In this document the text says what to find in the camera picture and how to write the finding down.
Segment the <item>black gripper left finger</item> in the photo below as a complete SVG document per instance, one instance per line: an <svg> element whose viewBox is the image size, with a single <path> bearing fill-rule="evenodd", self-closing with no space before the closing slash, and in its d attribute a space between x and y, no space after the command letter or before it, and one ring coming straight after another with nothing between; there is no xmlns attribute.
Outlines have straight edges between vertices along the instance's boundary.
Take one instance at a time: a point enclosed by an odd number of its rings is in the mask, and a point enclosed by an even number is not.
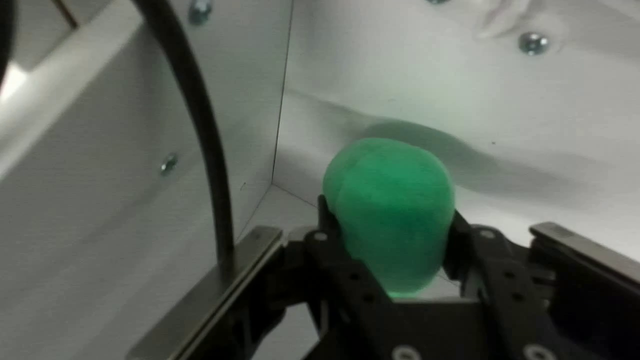
<svg viewBox="0 0 640 360"><path fill-rule="evenodd" d="M393 360L394 334L385 327L391 297L371 269L347 251L328 200L318 198L318 226L290 241L286 300L304 301L318 341L302 360Z"/></svg>

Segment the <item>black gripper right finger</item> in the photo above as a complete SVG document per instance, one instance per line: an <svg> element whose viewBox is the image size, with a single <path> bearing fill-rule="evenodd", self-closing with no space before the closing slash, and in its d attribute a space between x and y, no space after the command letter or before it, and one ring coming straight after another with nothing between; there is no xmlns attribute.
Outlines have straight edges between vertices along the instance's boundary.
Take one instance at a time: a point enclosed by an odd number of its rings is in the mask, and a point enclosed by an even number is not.
<svg viewBox="0 0 640 360"><path fill-rule="evenodd" d="M501 229L454 214L443 267L464 297L489 312L505 360L601 360L553 324L547 300L526 264L526 250Z"/></svg>

